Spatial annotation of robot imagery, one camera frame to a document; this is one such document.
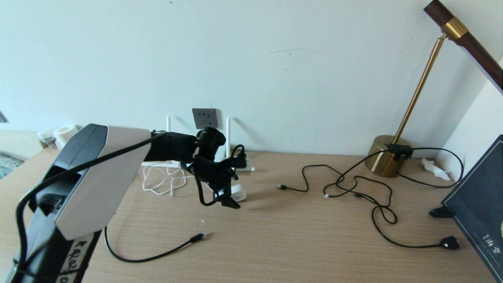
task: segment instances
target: brass lamp base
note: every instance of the brass lamp base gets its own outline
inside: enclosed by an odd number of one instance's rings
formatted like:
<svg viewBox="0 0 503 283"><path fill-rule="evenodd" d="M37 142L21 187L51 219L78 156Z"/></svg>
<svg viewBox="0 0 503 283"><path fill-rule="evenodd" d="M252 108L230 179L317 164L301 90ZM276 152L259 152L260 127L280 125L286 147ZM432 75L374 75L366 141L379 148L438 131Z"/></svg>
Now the brass lamp base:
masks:
<svg viewBox="0 0 503 283"><path fill-rule="evenodd" d="M380 135L374 139L374 143L372 147L370 147L369 155L387 150L388 146L392 143L394 136L392 135ZM403 139L399 139L398 143L402 146L410 146L412 145ZM405 163L407 162L406 156L400 156L398 161L393 160L394 154L390 152L383 152L380 154L376 154L371 158L365 161L365 166L372 171L373 173L382 176L382 177L396 177L402 171Z"/></svg>

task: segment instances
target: gold lamp pole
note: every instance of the gold lamp pole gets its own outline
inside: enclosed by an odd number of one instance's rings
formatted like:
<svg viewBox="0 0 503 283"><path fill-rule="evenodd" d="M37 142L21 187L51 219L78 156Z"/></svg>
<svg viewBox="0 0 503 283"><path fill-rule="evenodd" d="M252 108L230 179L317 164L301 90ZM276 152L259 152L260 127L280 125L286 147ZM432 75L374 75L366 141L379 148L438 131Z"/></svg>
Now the gold lamp pole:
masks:
<svg viewBox="0 0 503 283"><path fill-rule="evenodd" d="M409 103L407 111L403 116L402 122L400 123L400 127L398 127L398 131L396 131L395 136L380 135L376 137L370 147L369 155L382 150L387 150L388 145L403 145L412 147L410 143L401 139L400 136L405 128L405 124L407 124L410 114L412 113L414 105L419 98L419 94L425 85L426 79L430 74L430 70L432 69L433 63L439 54L442 43L446 38L449 38L449 40L452 40L457 45L466 49L466 51L477 62L477 65L486 74L487 78L490 79L503 94L503 73L501 67L475 39L475 37L471 35L466 26L463 25L463 23L442 3L440 3L439 0L433 0L430 4L428 4L428 6L426 6L424 11L441 27L442 36L437 39L437 42L432 49L428 63L423 71L423 75L419 80L414 96ZM396 177L405 166L406 161L407 155L401 155L396 158L395 155L390 152L382 152L367 159L365 161L365 165L370 171L377 175L383 177Z"/></svg>

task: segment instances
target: wooden desk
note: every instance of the wooden desk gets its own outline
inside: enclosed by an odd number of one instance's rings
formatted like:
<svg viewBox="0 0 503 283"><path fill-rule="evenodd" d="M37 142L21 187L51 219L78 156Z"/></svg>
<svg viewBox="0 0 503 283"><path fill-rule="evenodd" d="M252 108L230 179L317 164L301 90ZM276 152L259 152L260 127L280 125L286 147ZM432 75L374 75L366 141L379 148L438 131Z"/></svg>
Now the wooden desk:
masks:
<svg viewBox="0 0 503 283"><path fill-rule="evenodd" d="M0 280L7 276L19 246L14 221L18 200L39 181L55 156L56 152L42 151L0 181ZM138 176L109 225L116 252L143 258L178 246L201 231L212 235L171 256L141 264L116 260L100 241L84 282L494 282L454 221L428 215L450 189L380 178L363 165L355 169L354 174L384 181L394 189L392 208L398 224L388 225L376 216L392 239L420 245L454 235L463 245L456 251L407 249L377 233L370 220L371 203L352 195L324 199L321 189L335 180L327 169L307 171L308 193L276 188L277 184L303 188L304 165L325 163L343 171L361 157L249 156L257 170L240 178L248 198L236 210L200 205L194 180L170 197L144 192ZM404 173L426 182L443 182L421 170L417 160ZM358 190L382 202L388 194L366 181Z"/></svg>

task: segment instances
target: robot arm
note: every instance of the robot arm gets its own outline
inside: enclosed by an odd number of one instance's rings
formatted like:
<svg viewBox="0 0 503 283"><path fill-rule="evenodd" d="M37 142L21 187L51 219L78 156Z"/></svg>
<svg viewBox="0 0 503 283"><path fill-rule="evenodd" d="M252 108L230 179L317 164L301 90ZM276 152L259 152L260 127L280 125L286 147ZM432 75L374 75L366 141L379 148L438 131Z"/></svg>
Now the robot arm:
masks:
<svg viewBox="0 0 503 283"><path fill-rule="evenodd" d="M230 197L230 181L237 179L232 167L246 167L245 158L215 163L225 137L213 128L191 136L90 124L70 139L42 182L149 138L154 139L150 144L61 178L29 200L34 215L26 231L27 243L22 244L26 252L22 256L22 248L18 253L6 282L80 282L101 230L143 161L180 161L194 174L202 204L220 201L223 206L240 207ZM214 191L209 203L202 196L201 181Z"/></svg>

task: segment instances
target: wall outlet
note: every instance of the wall outlet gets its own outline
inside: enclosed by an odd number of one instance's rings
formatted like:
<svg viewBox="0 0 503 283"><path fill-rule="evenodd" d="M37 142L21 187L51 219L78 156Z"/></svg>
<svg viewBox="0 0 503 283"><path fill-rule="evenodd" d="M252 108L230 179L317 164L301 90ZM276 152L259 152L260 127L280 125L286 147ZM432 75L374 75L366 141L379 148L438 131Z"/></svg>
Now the wall outlet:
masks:
<svg viewBox="0 0 503 283"><path fill-rule="evenodd" d="M217 115L215 108L192 108L196 129L205 127L217 128Z"/></svg>

